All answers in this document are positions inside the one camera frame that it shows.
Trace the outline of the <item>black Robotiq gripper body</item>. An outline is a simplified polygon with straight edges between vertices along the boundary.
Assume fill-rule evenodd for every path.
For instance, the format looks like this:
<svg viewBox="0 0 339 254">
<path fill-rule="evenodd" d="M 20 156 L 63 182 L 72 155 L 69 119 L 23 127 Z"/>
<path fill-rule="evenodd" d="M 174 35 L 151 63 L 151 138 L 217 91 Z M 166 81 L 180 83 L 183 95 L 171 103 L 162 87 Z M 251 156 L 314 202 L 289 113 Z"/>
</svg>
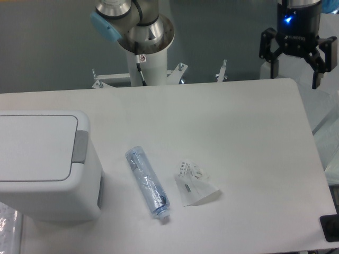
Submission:
<svg viewBox="0 0 339 254">
<path fill-rule="evenodd" d="M 285 55 L 303 58 L 317 53 L 321 1 L 278 1 L 277 35 Z"/>
</svg>

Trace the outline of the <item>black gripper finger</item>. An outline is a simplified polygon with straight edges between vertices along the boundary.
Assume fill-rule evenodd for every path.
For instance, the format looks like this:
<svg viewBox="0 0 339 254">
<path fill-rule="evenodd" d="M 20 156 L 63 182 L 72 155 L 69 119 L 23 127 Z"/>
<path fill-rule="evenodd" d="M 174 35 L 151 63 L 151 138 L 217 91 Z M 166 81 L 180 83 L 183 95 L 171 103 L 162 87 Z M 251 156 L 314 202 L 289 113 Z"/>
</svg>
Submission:
<svg viewBox="0 0 339 254">
<path fill-rule="evenodd" d="M 261 33 L 259 57 L 265 59 L 270 64 L 270 78 L 277 78 L 279 74 L 278 57 L 282 53 L 280 47 L 275 52 L 271 51 L 272 40 L 275 39 L 277 31 L 273 28 L 268 28 Z"/>
<path fill-rule="evenodd" d="M 317 89 L 323 74 L 331 72 L 337 66 L 338 39 L 335 36 L 325 39 L 307 38 L 304 51 L 303 58 L 314 71 L 312 89 Z"/>
</svg>

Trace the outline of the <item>silver robot arm blue cap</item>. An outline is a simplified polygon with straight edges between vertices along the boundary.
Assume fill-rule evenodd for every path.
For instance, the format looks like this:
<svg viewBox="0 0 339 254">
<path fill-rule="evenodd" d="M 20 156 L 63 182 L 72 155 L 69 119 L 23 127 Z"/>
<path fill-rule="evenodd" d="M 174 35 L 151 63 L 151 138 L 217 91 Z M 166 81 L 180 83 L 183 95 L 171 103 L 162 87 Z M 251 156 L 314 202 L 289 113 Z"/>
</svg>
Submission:
<svg viewBox="0 0 339 254">
<path fill-rule="evenodd" d="M 279 74 L 280 55 L 305 60 L 313 70 L 312 88 L 338 63 L 337 37 L 319 36 L 320 15 L 332 1 L 278 1 L 277 27 L 261 33 L 259 57 Z M 159 13 L 158 1 L 98 1 L 90 20 L 97 32 L 118 42 L 128 58 L 132 86 L 179 84 L 187 65 L 167 69 L 167 50 L 174 40 L 171 21 Z"/>
</svg>

